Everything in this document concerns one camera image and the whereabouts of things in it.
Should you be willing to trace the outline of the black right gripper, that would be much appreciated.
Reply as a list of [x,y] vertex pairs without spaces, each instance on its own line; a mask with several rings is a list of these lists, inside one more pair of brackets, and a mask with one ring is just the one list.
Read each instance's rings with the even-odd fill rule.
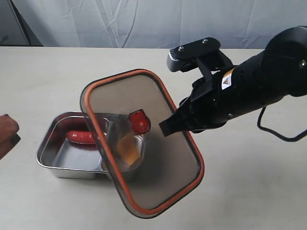
[[190,96],[178,112],[159,123],[165,137],[177,132],[202,132],[227,121],[274,104],[283,98],[265,79],[262,54],[215,74],[205,74],[192,84]]

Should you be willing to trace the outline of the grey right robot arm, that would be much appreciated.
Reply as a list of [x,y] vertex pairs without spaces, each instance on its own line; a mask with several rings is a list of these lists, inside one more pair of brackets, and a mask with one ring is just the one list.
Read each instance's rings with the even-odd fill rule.
[[307,93],[307,29],[297,26],[277,34],[260,53],[235,65],[220,42],[207,37],[171,49],[171,72],[199,69],[191,94],[160,123],[164,136],[220,128],[229,120],[265,111],[285,96]]

